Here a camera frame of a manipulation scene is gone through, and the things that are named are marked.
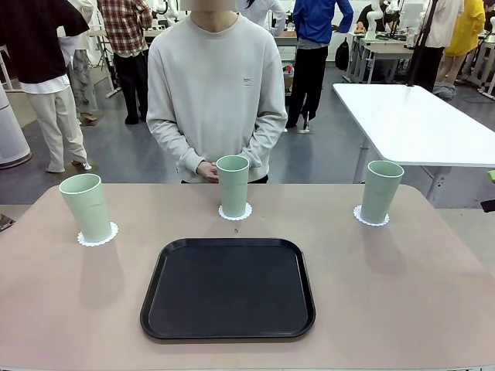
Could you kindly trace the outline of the person's right hand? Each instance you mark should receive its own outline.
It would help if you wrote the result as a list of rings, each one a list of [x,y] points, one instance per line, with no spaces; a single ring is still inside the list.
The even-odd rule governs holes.
[[[198,164],[196,168],[196,173],[200,176],[205,182],[208,183],[218,183],[219,178],[217,174],[217,167],[214,162],[206,162],[202,161]]]

